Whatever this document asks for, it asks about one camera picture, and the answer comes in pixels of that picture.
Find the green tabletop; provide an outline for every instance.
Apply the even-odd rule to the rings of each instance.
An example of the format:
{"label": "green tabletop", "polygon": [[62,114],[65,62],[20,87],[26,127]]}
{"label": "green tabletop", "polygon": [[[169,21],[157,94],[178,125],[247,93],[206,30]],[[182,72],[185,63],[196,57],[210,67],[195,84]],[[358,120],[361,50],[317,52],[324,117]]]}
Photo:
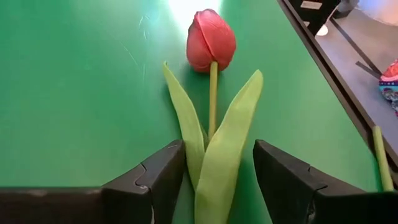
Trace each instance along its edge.
{"label": "green tabletop", "polygon": [[[222,72],[218,121],[256,69],[264,90],[239,171],[231,223],[271,223],[256,184],[263,139],[368,191],[375,159],[276,0],[3,0],[0,2],[0,186],[97,186],[174,139],[164,60],[207,129],[207,75],[185,57],[195,11],[213,8],[237,50]],[[183,181],[174,223],[193,222]]]}

